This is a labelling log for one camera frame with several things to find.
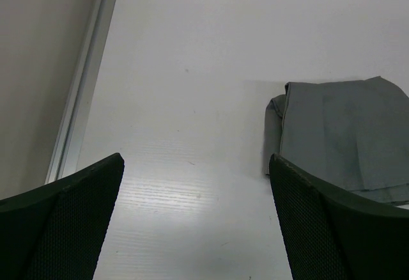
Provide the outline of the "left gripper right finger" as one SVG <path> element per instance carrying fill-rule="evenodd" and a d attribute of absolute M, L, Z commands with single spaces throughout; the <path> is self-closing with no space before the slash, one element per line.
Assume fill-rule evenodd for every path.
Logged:
<path fill-rule="evenodd" d="M 293 279 L 408 279 L 408 210 L 345 191 L 281 156 L 269 163 Z"/>

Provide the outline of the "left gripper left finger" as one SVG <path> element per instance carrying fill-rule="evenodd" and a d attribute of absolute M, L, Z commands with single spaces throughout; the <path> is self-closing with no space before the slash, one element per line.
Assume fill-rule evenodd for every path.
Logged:
<path fill-rule="evenodd" d="M 1 200 L 1 279 L 92 279 L 124 168 L 114 153 Z"/>

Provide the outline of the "grey pleated skirt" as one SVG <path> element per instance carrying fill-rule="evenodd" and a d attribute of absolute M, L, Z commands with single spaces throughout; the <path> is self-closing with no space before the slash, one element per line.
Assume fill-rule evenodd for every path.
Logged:
<path fill-rule="evenodd" d="M 263 172 L 278 154 L 373 201 L 408 203 L 408 96 L 394 83 L 289 82 L 265 111 Z"/>

